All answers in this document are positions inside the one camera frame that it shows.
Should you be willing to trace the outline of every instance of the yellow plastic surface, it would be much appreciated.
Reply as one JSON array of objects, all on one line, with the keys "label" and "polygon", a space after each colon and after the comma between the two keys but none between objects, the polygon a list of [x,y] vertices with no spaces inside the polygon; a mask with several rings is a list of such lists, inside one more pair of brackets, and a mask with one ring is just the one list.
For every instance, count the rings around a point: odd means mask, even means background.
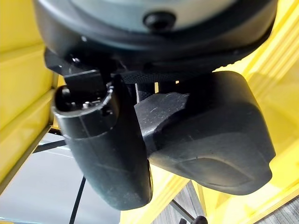
[{"label": "yellow plastic surface", "polygon": [[[0,1],[0,193],[52,121],[54,80],[41,44],[32,2]],[[273,178],[248,196],[194,185],[210,224],[253,223],[299,193],[299,1],[280,0],[270,39],[220,70],[243,74],[260,104],[277,153],[270,164]],[[58,85],[63,83],[60,77]],[[122,224],[151,223],[188,182],[151,167],[152,201],[122,212]]]},{"label": "yellow plastic surface", "polygon": [[50,122],[52,76],[31,1],[0,1],[0,193]]}]

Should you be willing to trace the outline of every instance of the gray floor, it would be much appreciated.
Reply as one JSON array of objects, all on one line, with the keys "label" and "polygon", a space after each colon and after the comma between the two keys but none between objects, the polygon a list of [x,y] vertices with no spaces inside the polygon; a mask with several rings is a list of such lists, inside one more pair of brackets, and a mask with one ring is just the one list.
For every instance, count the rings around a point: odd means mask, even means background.
[{"label": "gray floor", "polygon": [[299,224],[299,196],[256,224]]},{"label": "gray floor", "polygon": [[[193,217],[203,215],[203,211],[193,185],[189,182],[174,198]],[[178,224],[183,218],[168,205],[152,224]],[[256,224],[299,224],[299,196],[258,221]]]}]

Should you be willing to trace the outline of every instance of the black metal bar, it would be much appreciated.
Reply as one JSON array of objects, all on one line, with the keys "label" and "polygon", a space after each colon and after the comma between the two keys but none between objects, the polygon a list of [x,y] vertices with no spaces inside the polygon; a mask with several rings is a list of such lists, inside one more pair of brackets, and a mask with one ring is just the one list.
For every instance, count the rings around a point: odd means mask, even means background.
[{"label": "black metal bar", "polygon": [[76,198],[76,201],[75,201],[75,204],[74,204],[74,207],[73,207],[73,211],[71,213],[71,218],[70,218],[70,222],[69,222],[70,224],[74,224],[74,222],[75,222],[75,218],[76,218],[76,214],[77,214],[78,207],[79,207],[79,204],[80,204],[80,200],[81,200],[82,192],[83,192],[83,189],[84,189],[85,181],[86,181],[86,179],[83,176],[81,184],[80,184],[80,188],[79,188],[79,191],[78,191],[78,194],[77,194],[77,198]]},{"label": "black metal bar", "polygon": [[62,135],[61,132],[60,132],[60,130],[55,129],[55,128],[51,128],[48,132],[50,134]]},{"label": "black metal bar", "polygon": [[182,206],[179,205],[179,203],[177,203],[175,200],[172,200],[170,202],[170,205],[176,210],[178,211],[179,214],[181,214],[184,219],[186,219],[188,222],[192,222],[194,220],[193,216],[190,215]]},{"label": "black metal bar", "polygon": [[42,152],[42,151],[45,151],[48,149],[65,146],[65,145],[66,145],[66,142],[64,140],[49,142],[49,143],[37,146],[33,153],[38,153],[38,152]]}]

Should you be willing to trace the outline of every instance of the black plastic housing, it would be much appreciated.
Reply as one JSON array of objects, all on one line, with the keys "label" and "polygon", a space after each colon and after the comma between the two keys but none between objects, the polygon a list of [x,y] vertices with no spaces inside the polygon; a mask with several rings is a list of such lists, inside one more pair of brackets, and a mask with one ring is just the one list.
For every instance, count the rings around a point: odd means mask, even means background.
[{"label": "black plastic housing", "polygon": [[250,194],[272,177],[275,151],[246,80],[225,71],[180,82],[135,105],[149,161],[199,184]]},{"label": "black plastic housing", "polygon": [[150,168],[128,90],[114,78],[101,103],[68,111],[60,87],[52,110],[84,176],[112,207],[142,207],[152,197]]},{"label": "black plastic housing", "polygon": [[114,59],[126,83],[144,83],[194,77],[247,56],[270,35],[277,1],[238,0],[204,23],[164,34],[111,27],[68,0],[34,4],[40,33],[52,52],[67,60]]}]

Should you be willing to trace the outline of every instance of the black screw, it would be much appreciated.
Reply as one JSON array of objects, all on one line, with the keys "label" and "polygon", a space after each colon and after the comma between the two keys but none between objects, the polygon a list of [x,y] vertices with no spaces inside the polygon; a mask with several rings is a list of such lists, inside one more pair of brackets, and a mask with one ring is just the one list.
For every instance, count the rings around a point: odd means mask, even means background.
[{"label": "black screw", "polygon": [[144,25],[152,32],[170,31],[176,21],[176,16],[169,12],[154,12],[145,15]]}]

